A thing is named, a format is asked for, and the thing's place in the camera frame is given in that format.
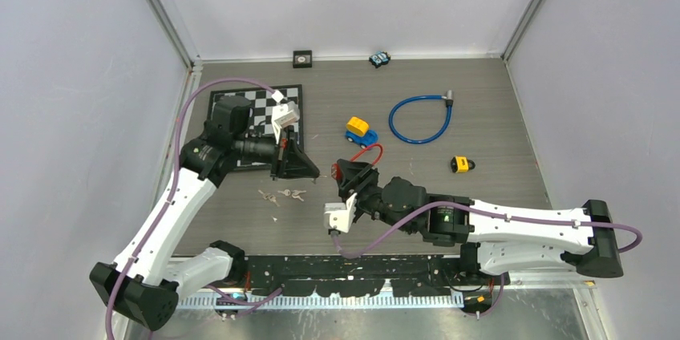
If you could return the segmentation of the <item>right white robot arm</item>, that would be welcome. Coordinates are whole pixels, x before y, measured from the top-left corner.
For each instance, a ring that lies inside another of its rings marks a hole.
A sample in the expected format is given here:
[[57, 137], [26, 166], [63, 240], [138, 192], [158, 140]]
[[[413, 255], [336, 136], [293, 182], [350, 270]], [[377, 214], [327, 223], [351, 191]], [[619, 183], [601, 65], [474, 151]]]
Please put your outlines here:
[[367, 162], [338, 160], [331, 174], [341, 198], [325, 206], [331, 235], [348, 233], [369, 216], [389, 225], [389, 234], [419, 234], [434, 246], [458, 246], [458, 274], [468, 284], [526, 269], [567, 269], [596, 278], [624, 274], [616, 227], [603, 200], [562, 210], [517, 208], [428, 192], [398, 176], [381, 186], [377, 168]]

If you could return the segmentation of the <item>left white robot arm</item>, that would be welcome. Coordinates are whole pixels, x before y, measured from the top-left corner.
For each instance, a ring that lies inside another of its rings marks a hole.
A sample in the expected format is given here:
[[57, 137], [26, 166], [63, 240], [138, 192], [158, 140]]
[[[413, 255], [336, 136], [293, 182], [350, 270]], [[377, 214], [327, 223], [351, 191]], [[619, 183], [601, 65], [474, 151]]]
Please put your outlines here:
[[175, 267], [168, 263], [197, 212], [241, 161], [268, 164], [274, 179], [319, 177], [294, 130], [298, 105], [279, 91], [273, 98], [271, 136], [251, 136], [253, 104], [228, 95], [214, 105], [201, 134], [178, 151], [164, 195], [139, 232], [111, 264], [98, 262], [90, 273], [107, 314], [121, 314], [156, 331], [180, 301], [199, 289], [216, 281], [228, 287], [244, 281], [245, 252], [226, 241], [213, 242]]

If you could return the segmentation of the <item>red cable padlock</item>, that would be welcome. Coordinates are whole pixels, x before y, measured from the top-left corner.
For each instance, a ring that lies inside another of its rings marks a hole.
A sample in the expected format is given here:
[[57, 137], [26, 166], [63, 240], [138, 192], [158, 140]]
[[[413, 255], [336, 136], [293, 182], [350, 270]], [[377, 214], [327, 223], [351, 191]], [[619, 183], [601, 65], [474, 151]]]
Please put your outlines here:
[[[384, 153], [384, 147], [380, 143], [374, 143], [367, 145], [365, 148], [362, 148], [358, 153], [356, 153], [354, 156], [352, 156], [349, 161], [350, 162], [355, 162], [359, 158], [361, 158], [365, 153], [377, 149], [378, 150], [378, 155], [374, 158], [374, 160], [371, 162], [372, 165], [376, 165], [383, 157]], [[330, 169], [330, 176], [334, 179], [337, 180], [340, 177], [339, 173], [339, 164], [335, 163], [331, 165]]]

